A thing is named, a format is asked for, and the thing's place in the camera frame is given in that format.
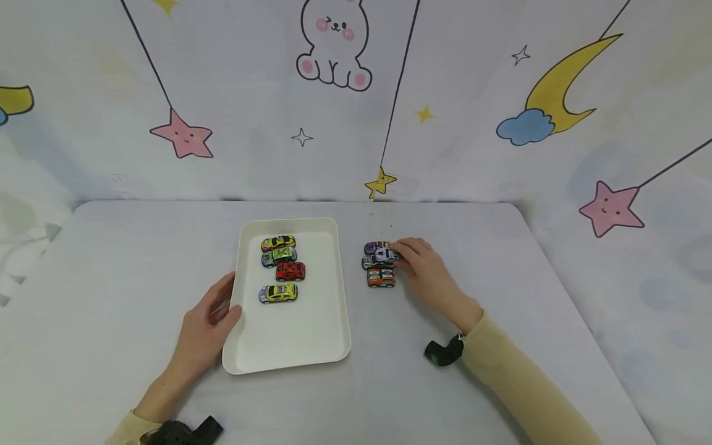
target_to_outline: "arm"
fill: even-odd
[[[402,239],[408,284],[466,335],[465,365],[507,406],[535,445],[600,444],[595,431],[551,380],[457,286],[442,258],[423,239]]]
[[[119,423],[105,445],[139,445],[171,418],[185,393],[220,354],[228,334],[242,316],[230,309],[235,273],[215,283],[183,317],[178,343],[166,370],[148,387],[141,402]]]

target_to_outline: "hand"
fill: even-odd
[[[183,394],[215,363],[227,336],[242,316],[240,305],[230,309],[234,281],[234,272],[225,275],[185,314],[173,357],[148,387],[134,409],[135,415],[151,422],[167,421]]]
[[[169,370],[196,379],[215,363],[227,336],[242,316],[240,305],[230,309],[234,281],[234,272],[225,275],[185,314]]]
[[[403,256],[396,266],[403,269],[415,294],[462,333],[469,333],[482,318],[482,307],[460,289],[432,246],[423,238],[403,238],[391,248]]]

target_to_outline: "toy car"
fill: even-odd
[[[369,269],[366,279],[372,288],[392,288],[396,285],[396,277],[390,269]]]
[[[273,236],[272,238],[267,238],[266,240],[262,241],[262,244],[260,245],[260,247],[262,248],[262,252],[269,252],[280,247],[296,246],[297,240],[295,240],[294,236],[291,235]]]
[[[293,247],[280,247],[262,254],[262,266],[266,268],[283,261],[297,261],[297,251]]]
[[[361,267],[363,267],[365,270],[371,268],[393,269],[395,267],[395,264],[393,264],[393,261],[379,261],[376,258],[376,255],[366,255],[361,258]]]
[[[388,247],[391,243],[388,241],[371,241],[363,246],[363,253],[366,255],[373,255],[376,253],[377,248]]]
[[[307,266],[304,263],[287,261],[279,263],[274,278],[280,283],[285,281],[302,281],[307,273]]]
[[[391,248],[387,247],[381,247],[377,248],[376,251],[373,253],[373,256],[376,258],[378,261],[382,262],[390,262],[393,263],[394,261],[398,261],[403,259],[403,257],[400,256],[398,252]]]
[[[293,302],[299,296],[299,289],[296,284],[283,284],[281,286],[265,286],[260,289],[260,301],[262,304]]]

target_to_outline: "white table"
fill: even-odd
[[[74,213],[0,318],[6,444],[98,444],[166,365],[184,311],[234,267],[255,219],[338,224],[353,347],[342,362],[207,372],[179,418],[213,415],[221,444],[515,444],[498,402],[461,367],[423,357],[454,329],[403,283],[370,289],[363,244],[422,236],[463,289],[605,443],[653,444],[586,325],[509,204],[94,201]]]

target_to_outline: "yellow crescent moon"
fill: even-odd
[[[527,98],[525,109],[538,108],[545,115],[551,116],[551,123],[554,124],[552,135],[568,130],[596,110],[593,108],[579,114],[569,112],[565,104],[566,92],[581,71],[622,35],[616,34],[603,38],[569,54],[534,85]]]
[[[7,115],[18,115],[32,110],[35,100],[30,87],[0,87],[0,108]]]

